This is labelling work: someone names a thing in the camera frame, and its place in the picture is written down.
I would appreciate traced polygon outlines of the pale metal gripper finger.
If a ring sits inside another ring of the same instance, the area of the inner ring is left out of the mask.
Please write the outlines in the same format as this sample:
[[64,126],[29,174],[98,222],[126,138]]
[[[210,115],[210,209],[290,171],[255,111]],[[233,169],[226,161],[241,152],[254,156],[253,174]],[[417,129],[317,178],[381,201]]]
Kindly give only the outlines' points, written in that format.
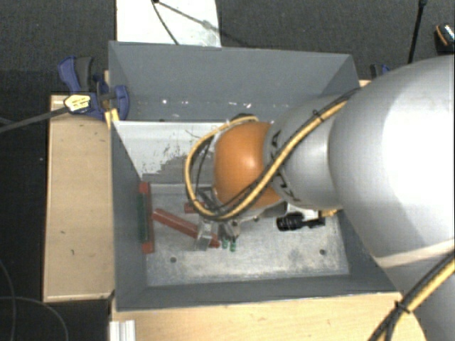
[[199,221],[197,225],[197,234],[194,242],[195,251],[206,251],[212,241],[213,223],[208,221]]

